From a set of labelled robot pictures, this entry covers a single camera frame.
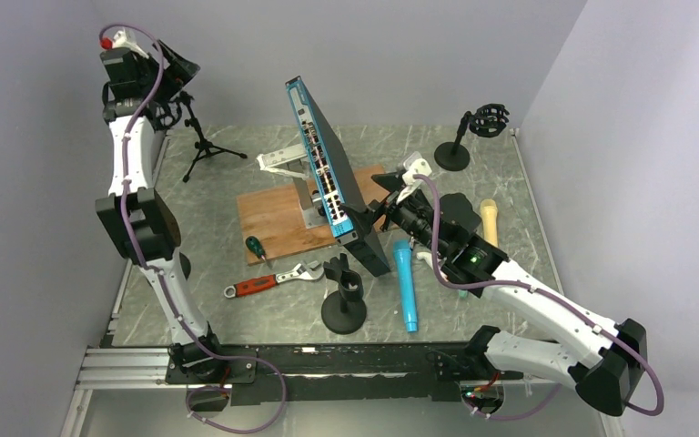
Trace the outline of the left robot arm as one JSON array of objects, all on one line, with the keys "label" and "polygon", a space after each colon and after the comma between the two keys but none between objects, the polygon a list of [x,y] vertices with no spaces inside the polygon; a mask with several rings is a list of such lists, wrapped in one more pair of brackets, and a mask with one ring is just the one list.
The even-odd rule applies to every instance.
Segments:
[{"label": "left robot arm", "polygon": [[192,109],[184,89],[198,65],[157,43],[157,60],[120,32],[102,37],[100,59],[108,80],[103,87],[106,122],[114,141],[114,173],[96,214],[117,252],[139,267],[167,318],[170,365],[188,377],[212,382],[228,374],[218,338],[192,300],[189,259],[174,214],[155,188],[151,143]]}]

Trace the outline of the black stand of green microphone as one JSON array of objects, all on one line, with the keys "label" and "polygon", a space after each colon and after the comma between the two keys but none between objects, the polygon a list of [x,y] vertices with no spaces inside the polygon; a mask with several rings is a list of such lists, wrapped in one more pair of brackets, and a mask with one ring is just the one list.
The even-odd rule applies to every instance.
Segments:
[{"label": "black stand of green microphone", "polygon": [[339,335],[358,331],[367,319],[362,277],[350,268],[345,253],[323,263],[325,276],[337,289],[321,305],[321,319],[328,330]]}]

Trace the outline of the blue microphone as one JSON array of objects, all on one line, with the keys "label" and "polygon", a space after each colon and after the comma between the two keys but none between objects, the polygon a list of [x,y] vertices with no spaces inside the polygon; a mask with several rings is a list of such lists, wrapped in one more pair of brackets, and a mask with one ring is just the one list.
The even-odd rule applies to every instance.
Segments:
[{"label": "blue microphone", "polygon": [[412,251],[407,240],[393,243],[393,260],[395,262],[400,287],[402,319],[408,333],[419,330],[413,274],[411,270]]}]

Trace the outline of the beige microphone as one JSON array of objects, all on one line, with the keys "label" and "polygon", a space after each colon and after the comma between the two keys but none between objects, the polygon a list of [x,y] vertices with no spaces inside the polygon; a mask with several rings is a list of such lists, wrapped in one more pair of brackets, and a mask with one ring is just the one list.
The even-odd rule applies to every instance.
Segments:
[{"label": "beige microphone", "polygon": [[484,199],[480,204],[483,238],[494,247],[499,246],[497,218],[499,209],[491,198]]}]

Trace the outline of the black tripod mic stand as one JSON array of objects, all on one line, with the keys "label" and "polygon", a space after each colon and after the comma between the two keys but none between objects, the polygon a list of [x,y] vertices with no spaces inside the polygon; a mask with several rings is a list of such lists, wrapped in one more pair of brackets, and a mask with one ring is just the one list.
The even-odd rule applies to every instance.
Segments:
[{"label": "black tripod mic stand", "polygon": [[194,97],[191,96],[188,92],[178,92],[171,100],[158,105],[155,121],[155,130],[168,131],[170,128],[175,127],[178,124],[178,122],[182,119],[183,109],[186,109],[186,111],[188,112],[188,118],[184,120],[184,125],[185,127],[192,128],[197,134],[198,139],[194,143],[194,149],[197,151],[197,153],[192,159],[188,170],[182,178],[183,183],[189,182],[191,174],[196,164],[203,159],[212,158],[220,154],[230,154],[237,156],[241,159],[248,159],[247,154],[237,152],[228,148],[216,146],[208,139],[193,110],[193,100]]}]

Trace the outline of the black round-base mic stand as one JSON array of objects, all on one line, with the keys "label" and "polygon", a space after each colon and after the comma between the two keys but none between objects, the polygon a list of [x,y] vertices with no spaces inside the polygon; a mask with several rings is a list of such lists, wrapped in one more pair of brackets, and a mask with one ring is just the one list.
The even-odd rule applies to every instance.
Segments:
[{"label": "black round-base mic stand", "polygon": [[190,277],[190,274],[192,271],[191,261],[189,260],[187,255],[184,253],[179,254],[179,261],[180,261],[181,271],[183,272],[184,277],[186,279],[188,279]]}]

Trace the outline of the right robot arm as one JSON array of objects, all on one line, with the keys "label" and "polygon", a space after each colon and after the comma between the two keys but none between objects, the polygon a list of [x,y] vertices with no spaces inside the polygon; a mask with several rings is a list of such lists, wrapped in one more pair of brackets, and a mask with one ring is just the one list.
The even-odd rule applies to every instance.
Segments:
[{"label": "right robot arm", "polygon": [[533,340],[482,326],[461,354],[470,374],[486,378],[516,372],[545,379],[610,416],[664,411],[664,391],[649,363],[641,323],[600,316],[547,287],[479,235],[481,218],[461,194],[441,195],[430,178],[407,178],[401,172],[373,180],[388,194],[367,205],[342,206],[353,225],[363,231],[378,222],[396,225],[428,248],[442,286],[504,304],[547,336]]}]

